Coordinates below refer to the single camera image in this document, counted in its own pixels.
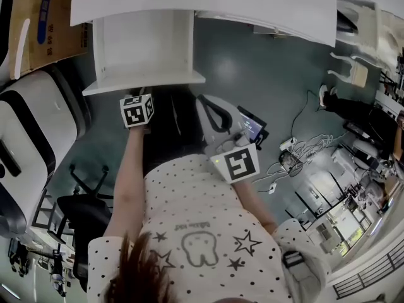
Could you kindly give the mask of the white ornate vanity table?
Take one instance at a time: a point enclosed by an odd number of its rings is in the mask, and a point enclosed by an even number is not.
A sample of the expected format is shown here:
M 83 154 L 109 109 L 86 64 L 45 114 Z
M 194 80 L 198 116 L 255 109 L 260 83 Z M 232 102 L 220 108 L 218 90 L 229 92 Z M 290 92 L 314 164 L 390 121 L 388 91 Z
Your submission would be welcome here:
M 352 59 L 361 59 L 391 74 L 404 58 L 404 20 L 353 0 L 337 0 L 336 40 L 352 46 Z

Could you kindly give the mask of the person's left forearm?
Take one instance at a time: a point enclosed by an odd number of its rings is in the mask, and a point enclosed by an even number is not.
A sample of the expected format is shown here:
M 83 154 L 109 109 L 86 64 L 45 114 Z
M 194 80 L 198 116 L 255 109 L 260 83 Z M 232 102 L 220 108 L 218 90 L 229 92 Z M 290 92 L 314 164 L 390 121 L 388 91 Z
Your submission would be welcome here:
M 135 200 L 144 200 L 143 138 L 143 126 L 129 130 L 126 148 L 114 186 L 115 206 L 131 203 Z

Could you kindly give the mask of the white polka-dot shirt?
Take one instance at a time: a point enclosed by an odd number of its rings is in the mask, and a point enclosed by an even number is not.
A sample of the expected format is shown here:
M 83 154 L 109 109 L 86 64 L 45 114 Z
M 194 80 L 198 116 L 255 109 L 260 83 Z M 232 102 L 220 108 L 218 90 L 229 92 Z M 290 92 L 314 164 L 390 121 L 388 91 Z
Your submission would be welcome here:
M 316 303 L 330 273 L 322 250 L 295 219 L 265 231 L 206 156 L 163 163 L 145 191 L 143 231 L 179 303 Z

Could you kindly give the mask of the black office chair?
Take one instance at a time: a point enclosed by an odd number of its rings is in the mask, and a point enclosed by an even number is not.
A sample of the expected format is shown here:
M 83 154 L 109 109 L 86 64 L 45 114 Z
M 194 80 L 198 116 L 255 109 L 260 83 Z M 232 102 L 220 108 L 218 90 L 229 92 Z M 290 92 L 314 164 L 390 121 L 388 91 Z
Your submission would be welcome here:
M 88 244 L 104 234 L 111 217 L 106 201 L 113 199 L 99 193 L 109 172 L 107 166 L 102 167 L 102 177 L 93 189 L 74 171 L 71 164 L 69 174 L 76 182 L 73 194 L 54 199 L 44 189 L 30 226 L 30 231 L 50 249 L 34 249 L 31 245 L 28 250 L 48 259 L 40 266 L 49 269 L 51 281 L 62 297 L 72 278 L 87 291 Z

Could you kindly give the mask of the person's right forearm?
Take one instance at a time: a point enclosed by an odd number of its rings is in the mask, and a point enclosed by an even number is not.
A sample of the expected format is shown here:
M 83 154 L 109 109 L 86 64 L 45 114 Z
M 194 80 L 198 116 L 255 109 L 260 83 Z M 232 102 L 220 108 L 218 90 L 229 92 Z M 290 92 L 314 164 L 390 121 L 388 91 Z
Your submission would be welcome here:
M 243 180 L 233 183 L 232 187 L 237 193 L 243 208 L 253 214 L 269 234 L 273 234 L 277 229 L 277 224 L 270 211 L 259 198 L 253 185 L 248 180 Z

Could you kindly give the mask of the brown cardboard box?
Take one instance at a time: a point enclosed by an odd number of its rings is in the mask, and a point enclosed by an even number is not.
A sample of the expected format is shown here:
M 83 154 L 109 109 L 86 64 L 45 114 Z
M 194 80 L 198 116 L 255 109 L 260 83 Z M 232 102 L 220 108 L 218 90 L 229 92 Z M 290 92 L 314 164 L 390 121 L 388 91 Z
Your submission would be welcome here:
M 70 25 L 71 0 L 13 0 L 9 27 L 9 78 L 15 80 L 15 58 L 21 28 L 30 19 L 21 76 L 88 50 L 86 25 Z

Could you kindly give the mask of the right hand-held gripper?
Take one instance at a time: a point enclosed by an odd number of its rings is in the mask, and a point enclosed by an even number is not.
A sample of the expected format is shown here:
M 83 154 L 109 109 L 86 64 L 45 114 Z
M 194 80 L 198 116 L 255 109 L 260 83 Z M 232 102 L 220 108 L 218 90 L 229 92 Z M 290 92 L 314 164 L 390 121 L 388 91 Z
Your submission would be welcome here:
M 259 174 L 256 144 L 242 128 L 238 108 L 201 94 L 196 98 L 196 110 L 207 144 L 205 154 L 225 181 L 233 184 Z

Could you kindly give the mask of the white ornate stool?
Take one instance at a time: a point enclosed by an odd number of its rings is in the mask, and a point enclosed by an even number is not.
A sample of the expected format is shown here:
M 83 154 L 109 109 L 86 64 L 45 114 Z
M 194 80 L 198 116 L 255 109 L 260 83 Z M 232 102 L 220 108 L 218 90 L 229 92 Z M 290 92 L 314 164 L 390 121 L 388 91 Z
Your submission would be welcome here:
M 341 60 L 350 65 L 350 72 L 348 76 L 344 76 L 333 70 L 327 70 L 328 74 L 332 74 L 339 80 L 349 83 L 351 85 L 357 86 L 359 88 L 364 88 L 367 82 L 368 68 L 357 62 L 355 59 L 347 56 L 337 56 L 333 52 L 330 52 L 330 56 L 334 59 Z

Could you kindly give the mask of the person's legs in black trousers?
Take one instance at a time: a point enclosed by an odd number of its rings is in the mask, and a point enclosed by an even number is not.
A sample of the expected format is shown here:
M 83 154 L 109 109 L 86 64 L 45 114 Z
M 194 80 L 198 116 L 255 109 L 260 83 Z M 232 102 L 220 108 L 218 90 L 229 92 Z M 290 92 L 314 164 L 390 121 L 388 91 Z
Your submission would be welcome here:
M 155 113 L 144 137 L 144 175 L 170 160 L 203 152 L 196 97 L 189 87 L 155 87 L 151 95 Z

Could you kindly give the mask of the white power strip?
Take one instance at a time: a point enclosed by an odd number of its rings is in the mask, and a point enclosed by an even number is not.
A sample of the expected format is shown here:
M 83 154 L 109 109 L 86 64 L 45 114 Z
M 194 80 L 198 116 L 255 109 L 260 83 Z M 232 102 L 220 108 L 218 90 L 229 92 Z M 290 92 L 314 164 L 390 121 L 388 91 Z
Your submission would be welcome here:
M 287 150 L 288 152 L 292 152 L 295 144 L 297 143 L 297 139 L 295 137 L 291 137 L 287 141 L 284 141 L 280 144 L 280 150 L 283 152 Z

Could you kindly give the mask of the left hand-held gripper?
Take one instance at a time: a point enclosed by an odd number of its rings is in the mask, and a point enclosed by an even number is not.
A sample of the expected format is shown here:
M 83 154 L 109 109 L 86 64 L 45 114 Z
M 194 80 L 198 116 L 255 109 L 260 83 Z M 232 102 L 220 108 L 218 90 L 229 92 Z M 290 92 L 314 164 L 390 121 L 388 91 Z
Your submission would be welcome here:
M 150 134 L 151 119 L 155 113 L 152 87 L 135 88 L 128 91 L 119 101 L 121 116 L 126 129 L 141 127 Z

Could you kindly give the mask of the small white drawer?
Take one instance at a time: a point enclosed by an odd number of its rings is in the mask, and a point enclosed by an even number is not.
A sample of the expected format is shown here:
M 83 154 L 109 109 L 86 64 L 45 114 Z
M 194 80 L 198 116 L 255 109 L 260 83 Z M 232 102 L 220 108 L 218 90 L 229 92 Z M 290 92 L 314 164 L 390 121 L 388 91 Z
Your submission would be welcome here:
M 84 96 L 206 81 L 193 66 L 193 11 L 110 15 L 93 20 L 92 32 L 96 79 Z

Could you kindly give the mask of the grey office chair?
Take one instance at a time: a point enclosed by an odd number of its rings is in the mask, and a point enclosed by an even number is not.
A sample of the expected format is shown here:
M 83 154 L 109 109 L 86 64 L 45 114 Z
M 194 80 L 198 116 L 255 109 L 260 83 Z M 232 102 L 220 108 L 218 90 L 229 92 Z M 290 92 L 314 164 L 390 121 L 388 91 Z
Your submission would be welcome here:
M 364 170 L 393 168 L 389 154 L 384 151 L 383 144 L 374 141 L 363 129 L 350 121 L 345 121 L 343 127 L 356 137 L 350 153 L 358 167 Z

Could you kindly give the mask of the white flat stick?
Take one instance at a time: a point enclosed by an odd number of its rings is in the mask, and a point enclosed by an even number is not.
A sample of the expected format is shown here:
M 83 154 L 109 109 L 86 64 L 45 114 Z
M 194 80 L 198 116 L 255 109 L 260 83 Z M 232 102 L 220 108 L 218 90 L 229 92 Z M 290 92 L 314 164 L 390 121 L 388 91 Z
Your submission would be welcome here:
M 30 26 L 30 19 L 26 18 L 24 20 L 22 28 L 21 28 L 17 51 L 16 51 L 15 68 L 14 68 L 14 70 L 15 70 L 14 75 L 15 75 L 16 80 L 18 80 L 21 76 L 21 64 L 22 64 L 22 60 L 23 60 L 23 50 L 24 50 L 29 26 Z

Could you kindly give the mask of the black metal railing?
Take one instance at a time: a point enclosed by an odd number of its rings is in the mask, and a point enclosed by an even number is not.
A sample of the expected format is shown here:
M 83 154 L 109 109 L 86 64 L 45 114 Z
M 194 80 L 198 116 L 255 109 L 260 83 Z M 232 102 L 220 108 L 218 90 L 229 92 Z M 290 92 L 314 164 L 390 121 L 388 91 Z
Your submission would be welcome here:
M 381 281 L 404 265 L 404 242 L 390 250 L 381 259 L 347 278 L 333 285 L 337 300 L 360 292 Z

